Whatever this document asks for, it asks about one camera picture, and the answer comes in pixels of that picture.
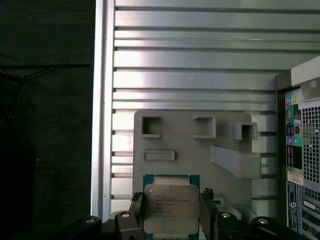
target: rectangular cutout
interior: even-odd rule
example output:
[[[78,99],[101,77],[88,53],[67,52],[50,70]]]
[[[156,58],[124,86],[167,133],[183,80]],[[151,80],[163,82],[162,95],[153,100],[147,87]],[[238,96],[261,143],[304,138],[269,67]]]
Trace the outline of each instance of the rectangular cutout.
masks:
[[[217,137],[216,119],[213,116],[194,116],[196,124],[196,134],[194,139],[215,139]]]
[[[258,125],[255,122],[239,122],[231,126],[231,138],[235,140],[257,140]]]
[[[176,153],[174,150],[144,150],[145,161],[174,161]]]
[[[142,116],[142,137],[143,138],[160,138],[160,134],[155,128],[160,124],[160,116]]]

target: horizontal slot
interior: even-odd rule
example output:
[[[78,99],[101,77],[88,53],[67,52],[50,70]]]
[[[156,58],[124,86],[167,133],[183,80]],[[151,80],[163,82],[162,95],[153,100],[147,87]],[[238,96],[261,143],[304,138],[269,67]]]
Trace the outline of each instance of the horizontal slot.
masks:
[[[302,223],[302,229],[315,237],[316,239],[320,239],[320,232],[315,230],[313,227],[309,226],[305,222]]]
[[[174,150],[144,150],[145,161],[174,161],[176,153]]]
[[[302,210],[302,217],[309,222],[313,223],[316,226],[320,226],[320,219],[316,218],[315,216],[311,215],[310,213]]]

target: gray plastic mount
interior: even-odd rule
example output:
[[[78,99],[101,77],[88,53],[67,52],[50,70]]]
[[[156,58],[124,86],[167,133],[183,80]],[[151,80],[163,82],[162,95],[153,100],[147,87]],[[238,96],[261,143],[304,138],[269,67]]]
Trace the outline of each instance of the gray plastic mount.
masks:
[[[258,125],[255,122],[237,122],[231,125],[231,138],[236,140],[257,140]]]
[[[137,111],[133,191],[143,191],[144,175],[200,175],[201,192],[211,188],[228,205],[250,206],[249,179],[259,178],[261,159],[252,154],[251,140],[233,139],[232,134],[232,126],[250,122],[250,114],[244,112]],[[212,146],[229,151],[213,154]]]

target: gray plastic panel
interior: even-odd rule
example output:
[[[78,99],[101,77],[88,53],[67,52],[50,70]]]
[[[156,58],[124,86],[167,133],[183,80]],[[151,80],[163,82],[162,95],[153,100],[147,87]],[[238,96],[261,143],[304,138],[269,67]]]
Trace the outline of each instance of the gray plastic panel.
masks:
[[[261,178],[261,157],[254,153],[239,153],[211,145],[211,162],[232,172],[240,179]]]
[[[141,121],[145,116],[159,116],[150,131],[159,138],[142,136]],[[214,119],[216,138],[194,138],[194,135],[213,136],[208,120]],[[228,148],[239,154],[252,154],[251,140],[232,139],[232,124],[250,123],[251,116],[243,112],[223,111],[138,111],[134,115],[133,191],[143,191],[143,175],[200,175],[200,191],[205,187],[221,193],[232,204],[251,205],[252,184],[239,179],[230,171],[212,163],[211,145]],[[146,151],[174,151],[175,160],[144,160]]]

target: computer tower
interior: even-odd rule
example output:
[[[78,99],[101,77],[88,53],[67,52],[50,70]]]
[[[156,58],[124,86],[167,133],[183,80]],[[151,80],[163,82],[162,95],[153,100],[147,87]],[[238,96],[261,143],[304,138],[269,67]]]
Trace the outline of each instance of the computer tower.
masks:
[[[279,220],[320,240],[320,57],[275,81]]]

